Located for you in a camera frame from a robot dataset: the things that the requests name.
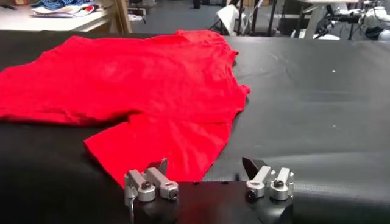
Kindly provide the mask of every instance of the black table surface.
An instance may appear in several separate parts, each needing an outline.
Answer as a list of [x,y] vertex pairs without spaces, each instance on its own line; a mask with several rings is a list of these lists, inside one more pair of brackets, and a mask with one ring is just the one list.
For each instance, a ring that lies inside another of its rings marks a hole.
[[[0,70],[74,34],[2,31]],[[295,223],[390,223],[390,45],[227,41],[252,92],[204,180],[246,180],[241,157],[259,158],[295,172]],[[82,144],[109,126],[1,122],[0,223],[128,223],[122,189]]]

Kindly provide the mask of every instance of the folded clothes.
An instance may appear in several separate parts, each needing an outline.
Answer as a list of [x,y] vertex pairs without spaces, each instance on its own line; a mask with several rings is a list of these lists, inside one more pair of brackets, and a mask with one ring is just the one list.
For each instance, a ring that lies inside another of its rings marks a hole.
[[38,2],[31,4],[30,6],[33,8],[43,6],[50,10],[56,10],[67,5],[82,5],[90,1],[91,0],[39,0]]
[[0,119],[85,126],[126,117],[84,142],[120,185],[128,170],[163,158],[168,178],[199,181],[246,104],[249,88],[232,73],[236,54],[210,31],[71,37],[0,73]]

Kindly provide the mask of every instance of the floor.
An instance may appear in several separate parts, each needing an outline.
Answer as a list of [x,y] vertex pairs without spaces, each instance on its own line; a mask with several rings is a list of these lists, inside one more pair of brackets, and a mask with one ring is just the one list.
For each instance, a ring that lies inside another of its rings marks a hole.
[[179,29],[208,29],[220,8],[202,5],[200,9],[194,9],[192,0],[157,0],[145,17],[146,24],[132,22],[132,29],[135,33],[153,34],[174,33]]
[[[278,26],[281,17],[284,0],[278,0],[275,10],[273,28]],[[202,5],[200,9],[194,9],[192,0],[157,0],[157,4],[147,9],[146,24],[142,21],[132,22],[135,33],[169,34],[176,30],[209,29],[215,20],[215,13],[221,6]],[[248,8],[245,14],[252,13]],[[271,6],[262,7],[258,11],[256,31],[266,30],[269,24]],[[339,24],[331,34],[346,40],[349,35],[350,25]],[[364,40],[359,30],[355,30],[353,40]]]

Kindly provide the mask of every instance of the screw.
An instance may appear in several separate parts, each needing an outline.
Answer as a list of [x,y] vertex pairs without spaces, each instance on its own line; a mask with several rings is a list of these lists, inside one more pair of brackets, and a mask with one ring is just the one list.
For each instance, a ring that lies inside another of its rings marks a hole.
[[146,190],[152,187],[152,183],[149,181],[145,181],[141,184],[141,189]]
[[274,182],[274,187],[276,187],[276,188],[283,187],[284,185],[285,184],[281,180],[275,180],[275,182]]
[[176,200],[176,198],[177,198],[177,191],[170,191],[169,192],[169,198],[171,200]]
[[257,196],[256,196],[256,192],[254,190],[249,190],[246,192],[246,200],[248,202],[255,202],[257,201]]

